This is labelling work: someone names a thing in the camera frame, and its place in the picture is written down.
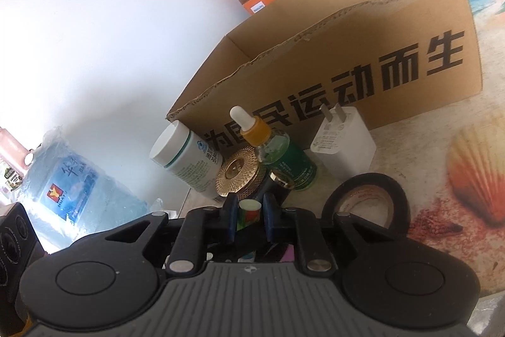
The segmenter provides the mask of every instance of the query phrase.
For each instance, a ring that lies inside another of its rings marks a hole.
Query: speaker
[[[0,335],[19,333],[28,313],[19,296],[26,268],[45,255],[21,203],[0,207]]]

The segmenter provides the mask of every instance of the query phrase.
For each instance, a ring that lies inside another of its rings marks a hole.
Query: pink object
[[[282,256],[281,263],[294,261],[294,246],[290,244],[287,246],[286,253]]]
[[[0,158],[24,176],[28,171],[26,162],[31,163],[32,154],[7,129],[0,128]]]

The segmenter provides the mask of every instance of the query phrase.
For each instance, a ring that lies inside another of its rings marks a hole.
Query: white bottle cap
[[[256,123],[256,119],[240,106],[234,106],[231,108],[230,117],[238,123],[244,132],[247,132]]]
[[[184,148],[189,139],[189,129],[176,120],[170,123],[152,146],[149,157],[165,167]]]
[[[238,206],[246,212],[256,212],[261,208],[261,203],[254,199],[244,199],[238,202]]]

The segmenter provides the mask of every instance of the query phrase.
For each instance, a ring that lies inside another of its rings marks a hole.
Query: black electrical tape roll
[[[367,197],[367,191],[372,191],[374,194]],[[378,198],[386,202],[388,217],[385,228],[396,234],[406,235],[410,226],[407,196],[395,179],[381,173],[364,173],[342,183],[326,201],[321,220],[331,222],[336,212],[349,211],[342,210],[343,207],[352,208],[370,198]]]

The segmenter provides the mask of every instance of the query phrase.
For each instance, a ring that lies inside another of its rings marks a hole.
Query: cardboard box
[[[275,0],[224,36],[167,115],[224,153],[234,105],[308,148],[321,103],[373,129],[482,89],[468,0]]]

